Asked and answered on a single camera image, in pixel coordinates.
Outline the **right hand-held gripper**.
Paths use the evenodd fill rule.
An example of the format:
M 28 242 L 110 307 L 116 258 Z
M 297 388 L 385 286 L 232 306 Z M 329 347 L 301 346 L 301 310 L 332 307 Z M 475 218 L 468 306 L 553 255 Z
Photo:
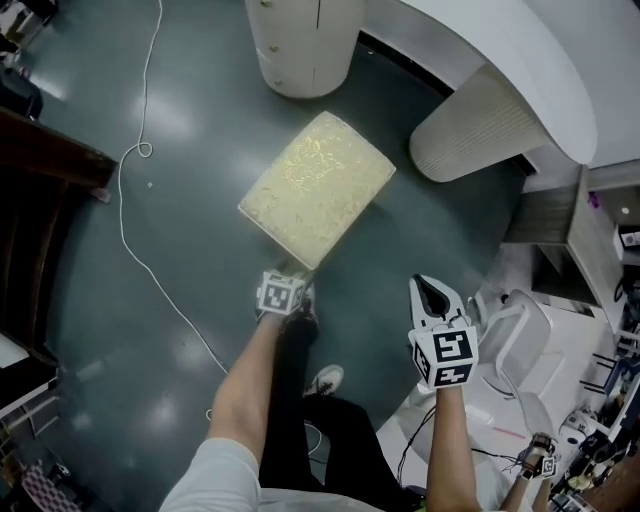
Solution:
M 411 357 L 429 390 L 459 387 L 478 364 L 476 327 L 460 295 L 435 278 L 414 274 L 409 279 Z

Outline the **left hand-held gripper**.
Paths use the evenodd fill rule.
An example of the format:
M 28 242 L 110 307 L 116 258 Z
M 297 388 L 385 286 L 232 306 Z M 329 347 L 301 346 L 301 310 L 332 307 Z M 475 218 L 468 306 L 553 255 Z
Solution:
M 256 316 L 288 316 L 298 310 L 306 293 L 306 277 L 303 272 L 286 275 L 278 270 L 265 271 L 256 291 Z

